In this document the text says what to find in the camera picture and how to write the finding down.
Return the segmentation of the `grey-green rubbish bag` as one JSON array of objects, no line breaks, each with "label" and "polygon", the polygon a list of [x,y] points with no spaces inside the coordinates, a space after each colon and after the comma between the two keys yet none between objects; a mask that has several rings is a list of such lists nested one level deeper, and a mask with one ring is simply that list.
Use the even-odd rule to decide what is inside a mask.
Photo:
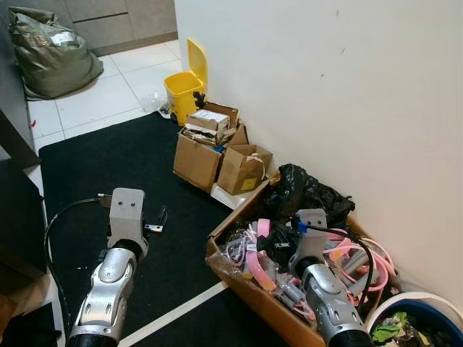
[{"label": "grey-green rubbish bag", "polygon": [[14,62],[31,100],[56,99],[83,89],[105,72],[76,30],[51,11],[7,7]]}]

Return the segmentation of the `wide cardboard box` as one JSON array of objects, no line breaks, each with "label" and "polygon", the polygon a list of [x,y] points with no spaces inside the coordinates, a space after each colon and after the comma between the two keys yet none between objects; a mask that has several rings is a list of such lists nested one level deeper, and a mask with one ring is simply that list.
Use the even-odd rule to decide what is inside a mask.
[{"label": "wide cardboard box", "polygon": [[[205,261],[291,347],[327,347],[315,313],[300,292],[300,280],[292,275],[291,259],[285,274],[278,273],[272,262],[268,262],[268,269],[261,263],[264,254],[258,244],[268,236],[259,228],[273,228],[272,222],[260,219],[260,206],[269,188],[269,181],[259,185],[209,234]],[[354,307],[366,327],[360,308],[356,304]]]}]

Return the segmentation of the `black plastic bag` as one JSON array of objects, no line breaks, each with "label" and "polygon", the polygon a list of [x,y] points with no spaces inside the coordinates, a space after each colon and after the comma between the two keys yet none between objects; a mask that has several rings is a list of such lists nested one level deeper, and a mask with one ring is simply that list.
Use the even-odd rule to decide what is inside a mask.
[{"label": "black plastic bag", "polygon": [[301,166],[284,164],[278,173],[278,181],[265,193],[261,204],[265,217],[281,220],[298,210],[323,209],[329,228],[347,227],[348,215],[356,208],[351,196],[321,183]]}]

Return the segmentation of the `white-labelled parcel box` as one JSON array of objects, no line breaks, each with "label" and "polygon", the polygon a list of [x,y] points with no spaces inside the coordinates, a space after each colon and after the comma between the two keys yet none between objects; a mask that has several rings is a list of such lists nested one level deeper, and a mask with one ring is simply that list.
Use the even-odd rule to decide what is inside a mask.
[{"label": "white-labelled parcel box", "polygon": [[228,129],[229,116],[225,113],[200,109],[190,113],[185,123],[185,128],[193,132],[208,135],[218,135]]}]

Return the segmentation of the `clear crumpled plastic bag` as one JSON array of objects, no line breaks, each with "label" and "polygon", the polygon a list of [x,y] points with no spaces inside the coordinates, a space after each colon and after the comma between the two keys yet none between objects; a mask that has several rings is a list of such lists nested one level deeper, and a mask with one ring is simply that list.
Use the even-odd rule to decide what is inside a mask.
[{"label": "clear crumpled plastic bag", "polygon": [[140,105],[146,113],[158,113],[165,119],[171,119],[171,102],[163,92],[152,92],[139,98]]}]

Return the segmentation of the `pink looped tubing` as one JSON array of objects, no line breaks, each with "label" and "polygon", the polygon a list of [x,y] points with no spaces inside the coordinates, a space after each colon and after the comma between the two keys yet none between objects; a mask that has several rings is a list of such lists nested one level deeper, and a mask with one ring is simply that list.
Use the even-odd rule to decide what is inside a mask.
[{"label": "pink looped tubing", "polygon": [[362,294],[374,297],[396,275],[390,255],[376,241],[366,237],[353,240],[331,232],[327,236],[324,255],[353,297],[358,299]]}]

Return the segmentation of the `grey kitchen cabinets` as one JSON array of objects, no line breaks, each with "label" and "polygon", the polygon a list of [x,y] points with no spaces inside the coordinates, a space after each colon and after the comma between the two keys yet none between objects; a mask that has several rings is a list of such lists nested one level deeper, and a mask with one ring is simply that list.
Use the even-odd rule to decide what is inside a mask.
[{"label": "grey kitchen cabinets", "polygon": [[56,14],[98,55],[178,39],[174,0],[8,0],[6,5]]}]

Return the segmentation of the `white tape strip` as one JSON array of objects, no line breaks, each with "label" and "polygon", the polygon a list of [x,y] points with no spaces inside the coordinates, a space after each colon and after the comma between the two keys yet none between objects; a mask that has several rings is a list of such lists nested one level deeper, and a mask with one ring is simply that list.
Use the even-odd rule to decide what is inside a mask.
[{"label": "white tape strip", "polygon": [[156,320],[145,325],[145,327],[139,328],[135,333],[130,333],[128,337],[123,338],[119,342],[118,347],[132,347],[132,345],[139,343],[139,341],[145,340],[145,338],[151,336],[153,333],[160,330],[160,328],[168,326],[168,324],[178,320],[182,315],[188,314],[199,305],[221,294],[226,288],[228,288],[227,284],[218,282],[214,286],[208,288],[208,290],[201,292],[201,294],[196,295],[194,298],[191,298],[168,313],[163,314],[162,317],[156,318]]}]

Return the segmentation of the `small cardboard box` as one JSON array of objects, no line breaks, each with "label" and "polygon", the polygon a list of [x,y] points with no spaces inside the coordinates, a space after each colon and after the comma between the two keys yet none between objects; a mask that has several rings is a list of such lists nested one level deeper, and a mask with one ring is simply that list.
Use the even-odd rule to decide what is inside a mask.
[{"label": "small cardboard box", "polygon": [[218,187],[231,195],[254,191],[268,178],[273,153],[259,145],[230,145],[225,149]]}]

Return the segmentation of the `yellow pedal bin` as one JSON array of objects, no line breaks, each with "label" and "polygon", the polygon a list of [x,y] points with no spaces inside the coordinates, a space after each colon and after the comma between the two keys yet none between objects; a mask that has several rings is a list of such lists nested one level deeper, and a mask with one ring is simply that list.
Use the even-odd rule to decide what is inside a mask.
[{"label": "yellow pedal bin", "polygon": [[208,90],[208,60],[204,50],[192,39],[186,40],[189,69],[164,80],[171,117],[183,126],[188,116],[205,105]]}]

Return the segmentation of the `dark cabinet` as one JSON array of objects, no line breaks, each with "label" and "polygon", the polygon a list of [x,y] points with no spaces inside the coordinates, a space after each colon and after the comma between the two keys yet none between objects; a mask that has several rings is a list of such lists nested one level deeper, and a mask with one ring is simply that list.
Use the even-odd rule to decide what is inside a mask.
[{"label": "dark cabinet", "polygon": [[7,1],[0,0],[0,160],[19,168],[39,165],[19,67],[9,37]]}]

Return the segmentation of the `blue round rubbish bin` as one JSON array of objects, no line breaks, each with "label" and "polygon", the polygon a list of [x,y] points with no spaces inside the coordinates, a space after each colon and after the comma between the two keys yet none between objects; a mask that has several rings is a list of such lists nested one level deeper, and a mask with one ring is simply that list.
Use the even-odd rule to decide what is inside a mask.
[{"label": "blue round rubbish bin", "polygon": [[404,336],[375,347],[463,347],[463,311],[450,301],[424,291],[400,292],[368,315],[369,334],[383,318],[407,313]]}]

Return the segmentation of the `large open cardboard box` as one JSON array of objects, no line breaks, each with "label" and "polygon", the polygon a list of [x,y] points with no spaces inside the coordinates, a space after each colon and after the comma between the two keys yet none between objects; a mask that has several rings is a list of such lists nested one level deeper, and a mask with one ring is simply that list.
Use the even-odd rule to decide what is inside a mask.
[{"label": "large open cardboard box", "polygon": [[247,145],[248,138],[245,125],[234,107],[206,102],[202,109],[228,115],[228,129],[218,135],[208,135],[188,130],[183,125],[178,134],[173,172],[195,187],[211,192],[225,149],[230,145]]}]

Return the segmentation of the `green crumpled wrapper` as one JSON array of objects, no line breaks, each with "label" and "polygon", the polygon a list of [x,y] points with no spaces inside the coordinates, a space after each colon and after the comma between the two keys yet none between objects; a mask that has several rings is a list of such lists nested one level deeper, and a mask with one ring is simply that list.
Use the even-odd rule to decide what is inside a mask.
[{"label": "green crumpled wrapper", "polygon": [[406,312],[396,312],[390,317],[383,318],[371,331],[374,345],[381,346],[396,340],[396,338],[402,338],[406,335],[406,331],[404,331],[406,324]]}]

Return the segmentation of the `black floor mat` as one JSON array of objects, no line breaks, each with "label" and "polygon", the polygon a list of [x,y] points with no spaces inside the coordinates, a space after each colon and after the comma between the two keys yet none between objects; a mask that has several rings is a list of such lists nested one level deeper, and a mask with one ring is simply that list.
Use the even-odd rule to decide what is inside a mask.
[{"label": "black floor mat", "polygon": [[[154,113],[40,149],[43,196],[55,225],[51,248],[69,319],[90,288],[90,272],[106,248],[109,209],[99,194],[118,187],[145,192],[143,217],[162,206],[168,220],[150,239],[127,303],[129,335],[219,282],[205,261],[206,238],[229,208],[172,171],[178,126]],[[132,347],[289,347],[233,291],[182,315]]]}]

